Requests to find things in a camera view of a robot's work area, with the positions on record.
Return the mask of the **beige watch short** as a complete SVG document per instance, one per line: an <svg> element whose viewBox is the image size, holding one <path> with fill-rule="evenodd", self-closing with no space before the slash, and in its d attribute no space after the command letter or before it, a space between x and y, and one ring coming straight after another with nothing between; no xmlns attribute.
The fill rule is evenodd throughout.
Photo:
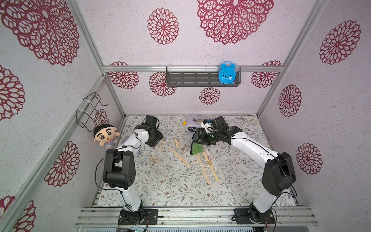
<svg viewBox="0 0 371 232"><path fill-rule="evenodd" d="M166 140L165 139L162 139L162 141L158 145L159 149L163 149L164 148L165 142L166 142Z"/></svg>

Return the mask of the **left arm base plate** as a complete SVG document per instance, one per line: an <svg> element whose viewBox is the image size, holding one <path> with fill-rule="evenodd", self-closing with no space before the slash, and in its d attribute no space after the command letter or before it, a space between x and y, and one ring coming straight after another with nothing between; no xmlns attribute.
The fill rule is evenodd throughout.
<svg viewBox="0 0 371 232"><path fill-rule="evenodd" d="M140 209L136 212L121 210L118 225L157 225L157 209Z"/></svg>

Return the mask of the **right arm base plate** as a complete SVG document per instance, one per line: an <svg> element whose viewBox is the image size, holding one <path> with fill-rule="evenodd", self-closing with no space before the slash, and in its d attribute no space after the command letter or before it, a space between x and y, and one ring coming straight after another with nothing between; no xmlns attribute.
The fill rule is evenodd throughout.
<svg viewBox="0 0 371 232"><path fill-rule="evenodd" d="M234 209L234 216L231 218L237 224L275 224L275 214L272 209L265 213L260 213L255 209L250 208L236 208Z"/></svg>

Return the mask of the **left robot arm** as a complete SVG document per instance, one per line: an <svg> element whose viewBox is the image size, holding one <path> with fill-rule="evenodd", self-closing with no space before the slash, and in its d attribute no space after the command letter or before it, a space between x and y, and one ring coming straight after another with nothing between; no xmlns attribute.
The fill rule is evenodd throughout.
<svg viewBox="0 0 371 232"><path fill-rule="evenodd" d="M131 136L115 149L108 149L104 158L102 180L108 187L97 187L105 191L117 191L124 201L123 210L137 213L143 208L143 201L132 186L136 177L135 160L144 145L154 148L162 139L158 130L159 120L155 116L146 116L143 122L134 128Z"/></svg>

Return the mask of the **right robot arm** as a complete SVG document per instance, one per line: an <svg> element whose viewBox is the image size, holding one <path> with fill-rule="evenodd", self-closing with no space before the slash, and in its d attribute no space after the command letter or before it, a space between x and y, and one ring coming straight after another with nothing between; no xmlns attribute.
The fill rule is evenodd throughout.
<svg viewBox="0 0 371 232"><path fill-rule="evenodd" d="M297 180L292 157L288 153L278 153L266 148L250 138L241 128L230 127L222 116L204 119L192 132L191 155L196 154L196 144L210 146L225 142L247 154L263 168L263 189L250 205L250 212L256 216L271 210L276 200L287 193L287 189Z"/></svg>

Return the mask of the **green cleaning cloth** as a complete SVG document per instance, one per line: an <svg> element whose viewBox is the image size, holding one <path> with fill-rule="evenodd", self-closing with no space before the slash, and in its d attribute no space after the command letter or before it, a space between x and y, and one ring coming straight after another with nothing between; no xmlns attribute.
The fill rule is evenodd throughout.
<svg viewBox="0 0 371 232"><path fill-rule="evenodd" d="M199 141L193 141L191 143L191 147L190 148L191 148L190 154L192 156L198 155L198 154L204 152L204 148L203 148L203 144L202 144L201 140L199 140Z"/></svg>

